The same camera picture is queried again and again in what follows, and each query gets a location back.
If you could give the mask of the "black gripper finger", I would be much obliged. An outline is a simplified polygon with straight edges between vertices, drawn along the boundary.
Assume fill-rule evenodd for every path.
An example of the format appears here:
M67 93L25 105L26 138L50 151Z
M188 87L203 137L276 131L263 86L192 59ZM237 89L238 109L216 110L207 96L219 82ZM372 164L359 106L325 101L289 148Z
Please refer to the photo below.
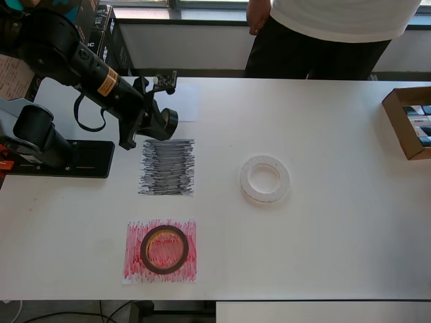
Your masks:
M134 140L136 132L142 128L144 110L140 110L132 115L124 116L119 120L119 146L123 149L130 150L135 148Z
M159 141L169 140L174 134L174 110L165 108L160 111L154 100L154 112L157 119L156 124L140 130L140 134Z

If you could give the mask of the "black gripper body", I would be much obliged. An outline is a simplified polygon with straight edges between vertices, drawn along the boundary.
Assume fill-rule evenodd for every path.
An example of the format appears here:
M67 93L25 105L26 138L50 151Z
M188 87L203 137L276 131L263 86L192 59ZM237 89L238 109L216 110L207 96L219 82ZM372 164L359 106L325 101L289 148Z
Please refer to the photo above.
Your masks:
M148 89L150 82L145 77L138 77L133 82L133 88L136 89L141 95L141 109L143 116L139 123L139 130L149 128L156 124L156 117L154 112L154 91Z

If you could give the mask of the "person right hand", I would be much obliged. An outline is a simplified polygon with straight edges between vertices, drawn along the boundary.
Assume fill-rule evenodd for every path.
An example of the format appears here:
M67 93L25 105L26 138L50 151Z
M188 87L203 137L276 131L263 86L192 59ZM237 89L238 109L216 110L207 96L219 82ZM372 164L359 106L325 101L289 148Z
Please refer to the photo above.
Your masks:
M270 0L249 0L246 8L246 20L249 34L256 36L267 21L271 11Z

